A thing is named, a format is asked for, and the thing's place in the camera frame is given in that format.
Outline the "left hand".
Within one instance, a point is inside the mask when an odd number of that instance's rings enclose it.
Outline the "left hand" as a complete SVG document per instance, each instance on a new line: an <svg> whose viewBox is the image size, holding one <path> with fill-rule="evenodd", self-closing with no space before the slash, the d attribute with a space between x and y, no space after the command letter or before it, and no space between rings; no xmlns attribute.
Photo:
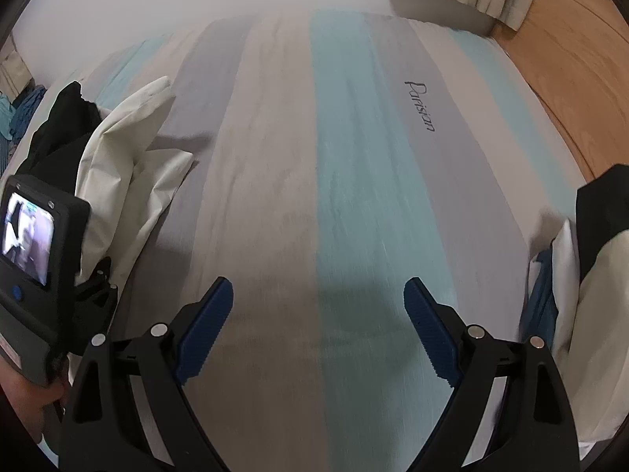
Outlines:
<svg viewBox="0 0 629 472"><path fill-rule="evenodd" d="M45 427L45 408L59 402L65 406L70 389L68 366L47 387L30 382L1 358L1 387L17 417L36 444L42 441Z"/></svg>

